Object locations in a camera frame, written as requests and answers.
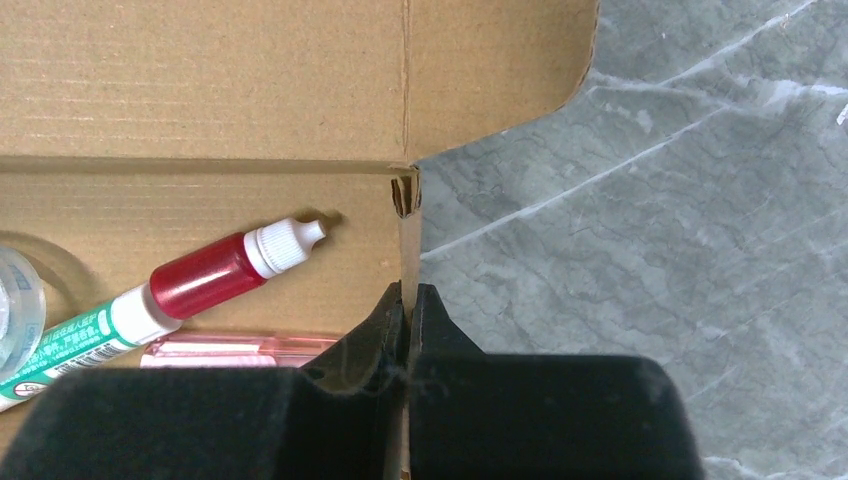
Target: pink marker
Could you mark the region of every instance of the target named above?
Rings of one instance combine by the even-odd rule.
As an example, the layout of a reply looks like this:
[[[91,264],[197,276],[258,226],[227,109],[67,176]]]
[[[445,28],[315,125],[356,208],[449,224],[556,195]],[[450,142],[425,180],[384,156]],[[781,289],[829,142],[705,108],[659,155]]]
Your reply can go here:
[[[44,332],[30,359],[0,382],[0,411],[28,400],[65,373],[123,355],[265,284],[305,262],[324,236],[318,221],[285,219],[162,265],[147,283]]]
[[[141,368],[301,367],[338,339],[329,335],[172,333],[147,346]]]

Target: gray stone tile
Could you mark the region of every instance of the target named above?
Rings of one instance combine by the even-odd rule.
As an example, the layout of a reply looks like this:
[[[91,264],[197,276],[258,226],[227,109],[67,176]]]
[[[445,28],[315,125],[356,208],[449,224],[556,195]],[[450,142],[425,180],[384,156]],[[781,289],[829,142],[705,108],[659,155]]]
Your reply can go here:
[[[699,91],[741,108],[781,108],[805,92],[848,102],[846,35],[848,3],[819,0],[716,56],[707,62],[709,68],[693,69],[666,86]]]
[[[637,353],[713,478],[848,472],[842,101],[723,108],[600,181],[425,257],[490,351]]]
[[[658,83],[779,26],[815,0],[602,2],[595,68]]]
[[[420,163],[423,250],[549,200],[719,108],[675,91],[587,86],[546,118]]]

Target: clear tape roll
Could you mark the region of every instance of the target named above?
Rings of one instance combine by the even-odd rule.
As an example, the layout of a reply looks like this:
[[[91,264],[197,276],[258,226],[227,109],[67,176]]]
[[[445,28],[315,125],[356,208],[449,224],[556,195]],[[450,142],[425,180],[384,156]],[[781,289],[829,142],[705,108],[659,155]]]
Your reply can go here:
[[[0,246],[0,382],[29,360],[44,333],[44,286],[17,251]]]

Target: corrugated cardboard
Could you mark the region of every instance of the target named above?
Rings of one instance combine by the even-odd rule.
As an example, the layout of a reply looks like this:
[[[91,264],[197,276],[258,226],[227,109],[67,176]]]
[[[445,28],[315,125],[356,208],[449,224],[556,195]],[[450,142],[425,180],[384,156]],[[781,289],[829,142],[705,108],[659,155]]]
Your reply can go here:
[[[55,324],[227,233],[325,215],[313,260],[186,328],[343,333],[398,278],[414,302],[411,163],[565,103],[596,2],[4,2],[0,243]],[[0,451],[26,411],[0,414]]]

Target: white dropper tip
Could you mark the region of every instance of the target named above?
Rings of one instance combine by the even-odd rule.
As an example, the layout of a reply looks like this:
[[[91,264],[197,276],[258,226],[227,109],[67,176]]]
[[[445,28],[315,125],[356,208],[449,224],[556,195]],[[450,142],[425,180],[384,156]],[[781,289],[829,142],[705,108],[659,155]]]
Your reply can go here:
[[[300,223],[287,218],[245,234],[244,247],[257,273],[271,278],[308,260],[312,247],[326,236],[318,220]]]

